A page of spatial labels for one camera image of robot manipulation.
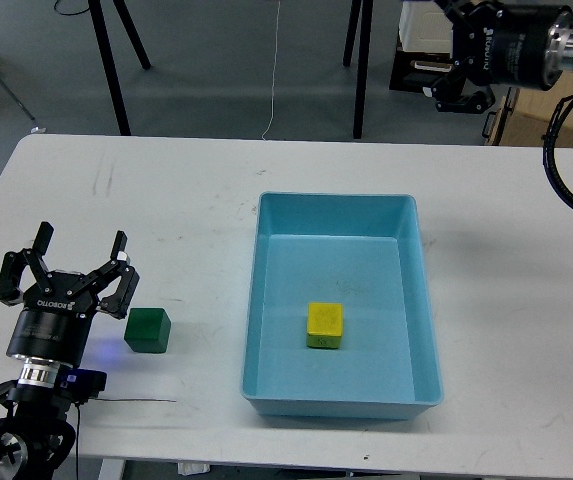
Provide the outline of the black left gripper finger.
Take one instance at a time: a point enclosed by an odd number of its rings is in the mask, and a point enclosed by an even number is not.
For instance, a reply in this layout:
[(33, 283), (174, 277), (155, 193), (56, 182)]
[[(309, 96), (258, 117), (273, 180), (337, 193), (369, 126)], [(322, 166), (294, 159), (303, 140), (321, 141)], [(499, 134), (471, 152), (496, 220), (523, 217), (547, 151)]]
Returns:
[(125, 252), (126, 234), (118, 230), (109, 260), (75, 282), (75, 311), (91, 318), (96, 312), (116, 319), (126, 317), (139, 274)]
[(38, 294), (50, 296), (54, 293), (49, 271), (43, 261), (53, 233), (53, 226), (43, 221), (29, 248), (23, 248), (18, 252), (9, 251), (4, 255), (0, 269), (0, 302), (7, 306), (25, 302), (28, 291), (21, 289), (21, 281), (26, 268), (32, 273)]

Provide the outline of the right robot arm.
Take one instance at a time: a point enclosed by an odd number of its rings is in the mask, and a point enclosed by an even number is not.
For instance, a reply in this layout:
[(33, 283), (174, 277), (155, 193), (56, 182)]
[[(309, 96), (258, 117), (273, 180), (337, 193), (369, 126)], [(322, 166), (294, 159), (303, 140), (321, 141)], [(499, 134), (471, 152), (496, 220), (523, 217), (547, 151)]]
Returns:
[(477, 86), (552, 89), (573, 72), (573, 12), (567, 5), (438, 1), (452, 25), (451, 58)]

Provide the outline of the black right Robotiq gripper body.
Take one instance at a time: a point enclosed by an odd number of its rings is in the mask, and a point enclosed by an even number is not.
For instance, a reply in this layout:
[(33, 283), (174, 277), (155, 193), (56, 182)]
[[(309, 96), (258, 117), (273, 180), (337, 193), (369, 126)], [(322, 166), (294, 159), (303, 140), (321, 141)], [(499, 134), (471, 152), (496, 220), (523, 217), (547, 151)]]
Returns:
[(467, 2), (453, 23), (453, 60), (474, 85), (547, 91), (561, 75), (553, 31), (573, 27), (566, 5)]

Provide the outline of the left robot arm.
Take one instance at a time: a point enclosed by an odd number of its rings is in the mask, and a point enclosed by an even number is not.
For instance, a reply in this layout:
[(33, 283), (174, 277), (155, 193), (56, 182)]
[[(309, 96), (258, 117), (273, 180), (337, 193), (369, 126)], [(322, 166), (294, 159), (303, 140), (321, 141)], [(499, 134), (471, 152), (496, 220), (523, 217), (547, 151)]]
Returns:
[(50, 479), (68, 457), (78, 438), (70, 407), (106, 385), (106, 373), (80, 366), (92, 319), (124, 318), (139, 281), (124, 232), (89, 273), (47, 268), (53, 232), (41, 223), (32, 246), (7, 252), (0, 269), (0, 302), (22, 308), (6, 354), (23, 363), (17, 379), (0, 384), (0, 479)]

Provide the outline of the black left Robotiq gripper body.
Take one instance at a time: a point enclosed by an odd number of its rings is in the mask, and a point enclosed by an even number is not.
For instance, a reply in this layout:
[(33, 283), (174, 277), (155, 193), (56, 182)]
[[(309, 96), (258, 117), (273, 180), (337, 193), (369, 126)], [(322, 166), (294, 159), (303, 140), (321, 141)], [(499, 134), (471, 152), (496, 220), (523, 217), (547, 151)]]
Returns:
[(78, 367), (96, 314), (97, 294), (84, 289), (74, 293), (80, 273), (55, 271), (51, 274), (51, 292), (46, 294), (33, 285), (24, 294), (6, 355), (38, 358)]

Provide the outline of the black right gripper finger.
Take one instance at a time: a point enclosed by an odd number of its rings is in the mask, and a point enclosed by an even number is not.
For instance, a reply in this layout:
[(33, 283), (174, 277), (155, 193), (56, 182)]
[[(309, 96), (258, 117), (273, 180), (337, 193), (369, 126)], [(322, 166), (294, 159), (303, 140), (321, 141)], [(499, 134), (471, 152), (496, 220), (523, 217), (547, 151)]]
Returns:
[(463, 68), (453, 64), (448, 73), (424, 88), (423, 95), (434, 100), (439, 112), (482, 114), (495, 104), (490, 87), (479, 87), (466, 93), (466, 83)]
[(470, 0), (434, 0), (452, 25), (472, 25), (476, 11), (483, 7), (485, 1)]

